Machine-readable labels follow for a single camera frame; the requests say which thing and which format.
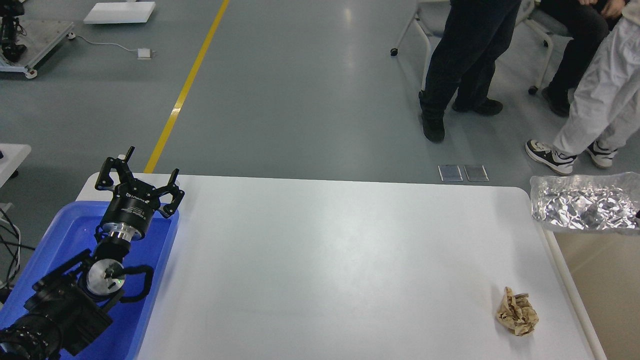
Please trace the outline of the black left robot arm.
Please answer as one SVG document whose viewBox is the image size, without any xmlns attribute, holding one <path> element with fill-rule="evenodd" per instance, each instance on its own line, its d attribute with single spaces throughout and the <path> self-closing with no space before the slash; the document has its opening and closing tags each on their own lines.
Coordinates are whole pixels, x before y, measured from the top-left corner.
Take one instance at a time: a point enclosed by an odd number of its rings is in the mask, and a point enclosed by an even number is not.
<svg viewBox="0 0 640 360">
<path fill-rule="evenodd" d="M 146 237 L 154 214 L 168 219 L 178 212 L 185 192 L 176 183 L 179 169 L 161 187 L 136 178 L 128 166 L 134 150 L 103 162 L 94 188 L 112 193 L 112 199 L 94 231 L 96 247 L 32 285 L 26 313 L 1 330 L 3 360 L 59 360 L 62 350 L 75 356 L 112 325 L 112 308 L 150 294 L 155 269 L 126 266 L 125 257 L 134 241 Z"/>
</svg>

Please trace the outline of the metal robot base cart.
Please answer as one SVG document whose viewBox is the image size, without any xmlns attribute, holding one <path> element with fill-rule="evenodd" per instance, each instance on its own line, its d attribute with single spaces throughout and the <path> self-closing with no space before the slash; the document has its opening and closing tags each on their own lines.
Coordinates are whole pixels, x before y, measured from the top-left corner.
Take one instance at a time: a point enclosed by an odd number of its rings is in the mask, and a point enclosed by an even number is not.
<svg viewBox="0 0 640 360">
<path fill-rule="evenodd" d="M 38 76 L 35 66 L 62 39 L 73 39 L 74 23 L 65 20 L 21 20 L 25 7 L 19 0 L 2 0 L 1 59 L 2 73 L 22 73 L 27 79 Z"/>
</svg>

